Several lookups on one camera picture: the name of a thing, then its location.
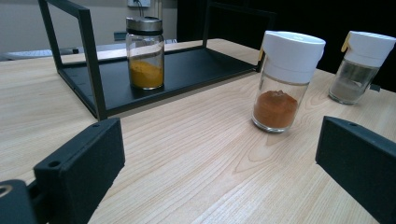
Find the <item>black tray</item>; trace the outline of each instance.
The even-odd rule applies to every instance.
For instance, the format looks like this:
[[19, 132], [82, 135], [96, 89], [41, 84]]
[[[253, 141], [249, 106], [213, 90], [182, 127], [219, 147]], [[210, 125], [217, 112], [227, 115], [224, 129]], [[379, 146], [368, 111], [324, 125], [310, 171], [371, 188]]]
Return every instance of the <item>black tray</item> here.
[[[251, 72], [255, 67], [254, 64], [212, 49], [171, 51], [165, 53], [164, 85], [159, 89], [145, 91], [131, 87], [126, 58], [99, 62], [109, 116]], [[70, 64], [64, 68], [64, 74], [71, 88], [95, 115], [87, 64]]]

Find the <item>silver lid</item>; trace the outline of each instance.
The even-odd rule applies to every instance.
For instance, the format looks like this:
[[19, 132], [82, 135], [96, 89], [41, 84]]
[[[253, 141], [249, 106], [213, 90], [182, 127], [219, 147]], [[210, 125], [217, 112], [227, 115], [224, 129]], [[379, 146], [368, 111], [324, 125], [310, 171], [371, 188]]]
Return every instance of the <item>silver lid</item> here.
[[155, 17], [126, 18], [126, 29], [143, 32], [159, 32], [163, 30], [163, 21]]

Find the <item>white cap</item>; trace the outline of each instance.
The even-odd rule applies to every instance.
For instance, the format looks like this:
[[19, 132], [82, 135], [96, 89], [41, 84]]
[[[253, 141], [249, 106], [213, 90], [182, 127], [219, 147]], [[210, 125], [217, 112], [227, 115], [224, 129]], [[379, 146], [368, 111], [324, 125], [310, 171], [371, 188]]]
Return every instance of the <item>white cap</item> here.
[[262, 49], [264, 73], [291, 83], [308, 83], [323, 55], [326, 42], [311, 35], [266, 31]]
[[350, 62], [381, 67], [395, 42], [396, 38], [387, 35], [349, 31], [341, 51], [348, 48], [344, 58]]

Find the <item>paprika powder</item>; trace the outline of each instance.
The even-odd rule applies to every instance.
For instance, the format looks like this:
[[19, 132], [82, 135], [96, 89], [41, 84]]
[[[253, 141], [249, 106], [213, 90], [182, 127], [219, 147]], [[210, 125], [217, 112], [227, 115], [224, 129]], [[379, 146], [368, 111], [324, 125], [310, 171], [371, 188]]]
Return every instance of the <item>paprika powder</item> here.
[[297, 101], [283, 91], [267, 91], [261, 94], [253, 109], [253, 116], [260, 124], [271, 128], [287, 128], [297, 111]]

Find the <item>black metal rack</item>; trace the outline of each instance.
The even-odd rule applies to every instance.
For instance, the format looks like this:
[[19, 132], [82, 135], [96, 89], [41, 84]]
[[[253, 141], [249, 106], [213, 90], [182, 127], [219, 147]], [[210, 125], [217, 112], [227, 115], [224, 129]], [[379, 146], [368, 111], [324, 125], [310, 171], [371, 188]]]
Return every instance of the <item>black metal rack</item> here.
[[[237, 77], [254, 69], [261, 70], [263, 57], [259, 58], [258, 64], [250, 64], [206, 47], [210, 8], [221, 7], [267, 17], [268, 29], [274, 26], [276, 16], [272, 12], [230, 7], [208, 1], [203, 45], [165, 52], [164, 85], [156, 90], [144, 91], [130, 86], [126, 57], [98, 61], [89, 9], [66, 0], [38, 0], [38, 3], [59, 75], [98, 120]], [[78, 19], [86, 62], [62, 62], [49, 3]]]

